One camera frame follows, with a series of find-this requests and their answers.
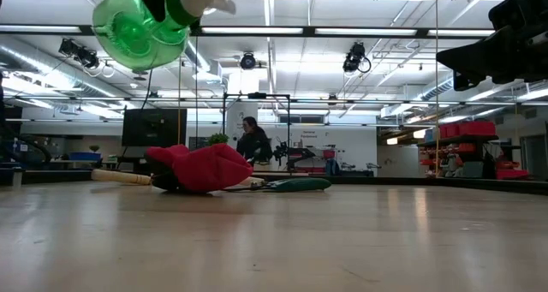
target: black camera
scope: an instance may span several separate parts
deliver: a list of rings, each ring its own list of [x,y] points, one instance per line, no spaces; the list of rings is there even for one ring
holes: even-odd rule
[[[505,0],[489,12],[495,33],[480,42],[441,51],[438,62],[454,70],[454,89],[548,78],[548,0]]]

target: hanging wire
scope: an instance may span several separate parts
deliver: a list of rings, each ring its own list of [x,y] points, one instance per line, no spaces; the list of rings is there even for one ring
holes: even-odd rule
[[[436,55],[439,50],[439,13],[438,13],[438,0],[436,2]],[[439,72],[438,72],[438,61],[436,61],[436,177],[438,177],[439,171]]]
[[[196,79],[194,79],[194,96],[196,98],[196,139],[195,139],[195,150],[198,150],[198,36],[196,36],[196,53],[194,54],[194,64],[195,70],[194,74],[196,74]]]
[[[181,70],[182,70],[181,64],[182,64],[182,56],[179,56],[179,95],[177,99],[177,144],[178,145],[181,144]]]

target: dark-haired person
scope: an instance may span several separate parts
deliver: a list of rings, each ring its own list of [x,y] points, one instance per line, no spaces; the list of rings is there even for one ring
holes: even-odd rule
[[[248,160],[252,160],[256,170],[268,170],[272,158],[271,143],[254,117],[245,117],[242,121],[245,134],[238,141],[236,150]]]

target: spotlight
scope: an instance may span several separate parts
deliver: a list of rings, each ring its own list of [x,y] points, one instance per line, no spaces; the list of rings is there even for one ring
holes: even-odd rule
[[[360,65],[363,62],[367,62],[369,64],[369,68],[367,70],[360,69]],[[366,74],[371,70],[371,61],[369,61],[366,57],[366,48],[363,46],[363,43],[354,43],[352,45],[350,52],[346,55],[346,60],[344,60],[344,63],[342,64],[342,69],[344,69],[345,73],[350,74],[356,70]]]
[[[80,48],[72,39],[63,39],[59,47],[59,53],[66,57],[71,57],[78,52]]]
[[[99,67],[99,59],[97,58],[96,51],[89,51],[84,47],[80,47],[74,57],[75,61],[78,61],[86,69],[96,69]]]
[[[329,93],[329,99],[337,100],[337,95],[335,93]]]
[[[74,57],[74,60],[80,62],[86,69],[96,69],[100,64],[96,51],[90,51],[86,47],[76,44],[72,39],[61,41],[59,53],[66,57]]]
[[[240,66],[242,69],[253,69],[256,63],[257,61],[251,52],[244,53],[240,60]]]

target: television screen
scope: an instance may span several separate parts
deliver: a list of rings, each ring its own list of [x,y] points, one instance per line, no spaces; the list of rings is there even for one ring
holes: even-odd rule
[[[187,110],[144,109],[126,110],[123,118],[123,146],[174,146],[181,125],[181,144],[187,138]]]

